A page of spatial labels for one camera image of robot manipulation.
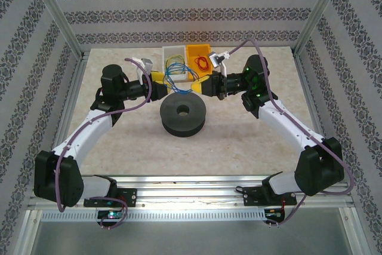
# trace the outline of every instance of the white floor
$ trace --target white floor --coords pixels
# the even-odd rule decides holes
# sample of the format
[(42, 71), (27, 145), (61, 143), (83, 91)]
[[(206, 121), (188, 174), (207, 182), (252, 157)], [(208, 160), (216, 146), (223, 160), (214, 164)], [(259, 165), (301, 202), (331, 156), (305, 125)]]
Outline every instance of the white floor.
[[(230, 48), (213, 48), (220, 53)], [(91, 50), (75, 112), (71, 133), (85, 118), (100, 87), (102, 68), (122, 66), (129, 79), (135, 69), (126, 57), (149, 58), (161, 70), (161, 48)], [(287, 109), (312, 127), (290, 47), (263, 48), (269, 63), (272, 91)], [(241, 72), (254, 48), (242, 48), (226, 64), (228, 72)], [(299, 154), (275, 130), (257, 120), (242, 105), (240, 94), (226, 100), (201, 96), (207, 107), (203, 129), (195, 136), (178, 138), (161, 123), (162, 101), (125, 113), (104, 135), (81, 166), (82, 174), (128, 175), (237, 175), (273, 174), (291, 171)], [(125, 102), (126, 107), (139, 101)]]

